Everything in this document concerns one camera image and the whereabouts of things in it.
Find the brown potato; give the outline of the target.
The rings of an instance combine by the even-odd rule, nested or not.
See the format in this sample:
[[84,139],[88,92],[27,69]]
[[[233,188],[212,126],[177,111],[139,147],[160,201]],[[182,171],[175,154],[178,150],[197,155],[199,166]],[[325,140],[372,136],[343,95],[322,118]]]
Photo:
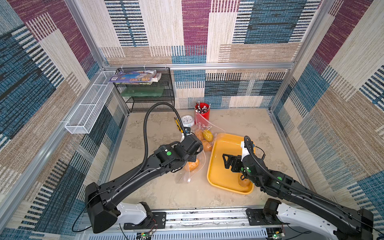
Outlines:
[[203,144],[203,148],[204,148],[204,152],[211,152],[212,149],[213,149],[213,143],[211,142],[208,142],[206,140],[202,140],[202,144]]
[[200,165],[199,159],[196,159],[195,162],[187,162],[184,169],[188,172],[193,172]]
[[243,175],[239,176],[238,183],[242,188],[248,188],[249,186],[252,185],[251,181],[249,179],[245,178],[245,176],[243,176]]

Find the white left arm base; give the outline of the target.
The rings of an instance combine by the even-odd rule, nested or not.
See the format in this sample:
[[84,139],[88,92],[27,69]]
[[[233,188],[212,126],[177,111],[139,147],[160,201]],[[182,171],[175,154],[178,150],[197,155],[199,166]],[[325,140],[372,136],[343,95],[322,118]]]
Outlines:
[[121,213],[118,216],[118,224],[140,225],[144,220],[151,220],[153,217],[153,213],[146,202],[138,204],[120,203],[117,210]]

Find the orange potato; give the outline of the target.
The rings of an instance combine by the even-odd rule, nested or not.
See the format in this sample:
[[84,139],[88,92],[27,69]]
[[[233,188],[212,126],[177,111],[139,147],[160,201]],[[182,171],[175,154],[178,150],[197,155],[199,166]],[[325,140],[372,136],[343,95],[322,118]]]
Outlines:
[[204,138],[204,136],[203,136],[203,131],[202,131],[202,130],[197,130],[197,131],[195,132],[195,135],[196,135],[196,137],[197,137],[200,141],[204,141],[204,140],[205,140],[205,138]]

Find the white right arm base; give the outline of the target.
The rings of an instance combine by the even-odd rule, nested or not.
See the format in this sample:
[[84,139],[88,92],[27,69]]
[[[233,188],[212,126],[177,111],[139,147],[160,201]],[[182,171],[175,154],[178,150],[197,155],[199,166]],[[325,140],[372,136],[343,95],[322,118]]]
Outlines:
[[303,227],[323,235],[330,240],[338,239],[334,234],[334,231],[337,230],[336,226],[309,211],[300,210],[285,203],[281,203],[277,208],[276,215],[282,223]]

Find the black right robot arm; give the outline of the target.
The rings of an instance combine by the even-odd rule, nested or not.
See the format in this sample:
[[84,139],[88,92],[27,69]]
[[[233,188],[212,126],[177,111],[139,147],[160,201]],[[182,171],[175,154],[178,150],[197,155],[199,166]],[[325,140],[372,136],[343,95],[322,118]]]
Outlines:
[[224,154],[225,168],[252,182],[270,196],[263,209],[267,223],[299,225],[330,240],[372,240],[373,213],[354,210],[310,191],[290,176],[269,170],[254,155]]

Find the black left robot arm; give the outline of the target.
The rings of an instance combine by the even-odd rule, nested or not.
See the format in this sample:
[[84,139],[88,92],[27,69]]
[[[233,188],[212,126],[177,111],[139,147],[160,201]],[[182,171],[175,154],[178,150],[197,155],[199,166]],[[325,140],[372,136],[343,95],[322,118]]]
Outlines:
[[195,162],[203,150],[203,143],[195,136],[188,135],[182,142],[161,145],[145,161],[122,176],[101,184],[95,182],[86,186],[86,210],[93,233],[102,233],[112,227],[121,217],[118,205],[131,193],[169,172],[182,169],[187,162]]

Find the yellow lemon-like potato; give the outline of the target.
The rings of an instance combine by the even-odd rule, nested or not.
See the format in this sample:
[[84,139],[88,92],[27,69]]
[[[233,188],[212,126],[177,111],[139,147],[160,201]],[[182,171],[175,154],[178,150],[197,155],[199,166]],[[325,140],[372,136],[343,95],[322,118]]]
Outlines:
[[203,130],[202,131],[202,135],[203,135],[203,138],[207,141],[207,142],[212,142],[214,140],[214,135],[212,134],[211,131],[209,130]]

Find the clear zipper bag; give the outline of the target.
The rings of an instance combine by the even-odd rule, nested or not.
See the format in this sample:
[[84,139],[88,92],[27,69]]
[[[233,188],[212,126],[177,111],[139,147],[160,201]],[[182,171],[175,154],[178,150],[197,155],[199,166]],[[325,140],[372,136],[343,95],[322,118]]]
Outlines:
[[192,126],[192,132],[194,134],[197,130],[202,130],[202,131],[203,130],[209,130],[209,131],[211,131],[212,134],[214,135],[214,140],[211,142],[211,143],[213,143],[213,146],[214,146],[215,140],[218,137],[218,135],[226,132],[224,129],[214,125],[210,121],[208,122],[207,126],[201,126],[201,124],[198,124],[198,125],[195,124],[194,126]]
[[188,162],[180,172],[177,172],[175,181],[177,184],[188,184],[197,176],[207,162],[205,151],[199,153],[195,162]]

